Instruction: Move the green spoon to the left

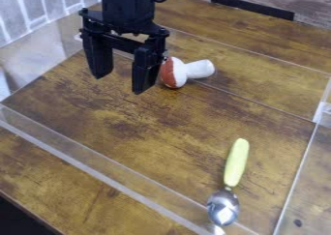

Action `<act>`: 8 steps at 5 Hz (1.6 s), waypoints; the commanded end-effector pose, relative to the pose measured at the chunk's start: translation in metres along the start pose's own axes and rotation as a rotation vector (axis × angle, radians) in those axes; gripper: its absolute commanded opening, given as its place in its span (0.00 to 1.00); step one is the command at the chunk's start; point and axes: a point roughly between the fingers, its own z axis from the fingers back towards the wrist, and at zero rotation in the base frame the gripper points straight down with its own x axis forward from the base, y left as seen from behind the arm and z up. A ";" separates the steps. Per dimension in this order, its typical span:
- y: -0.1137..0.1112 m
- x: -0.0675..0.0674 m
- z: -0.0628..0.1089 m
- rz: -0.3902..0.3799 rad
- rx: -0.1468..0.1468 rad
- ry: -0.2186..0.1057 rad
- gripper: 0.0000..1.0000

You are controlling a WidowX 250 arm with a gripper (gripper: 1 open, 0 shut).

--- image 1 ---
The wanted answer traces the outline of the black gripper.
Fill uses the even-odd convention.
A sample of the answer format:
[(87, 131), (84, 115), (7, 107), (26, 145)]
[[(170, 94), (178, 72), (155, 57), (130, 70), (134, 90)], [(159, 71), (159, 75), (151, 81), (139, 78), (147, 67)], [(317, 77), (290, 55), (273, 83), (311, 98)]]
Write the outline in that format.
[(114, 69), (112, 50), (135, 55), (132, 91), (154, 86), (167, 57), (169, 30), (154, 22), (155, 4), (166, 0), (102, 0), (99, 11), (83, 8), (80, 36), (91, 74), (106, 77)]

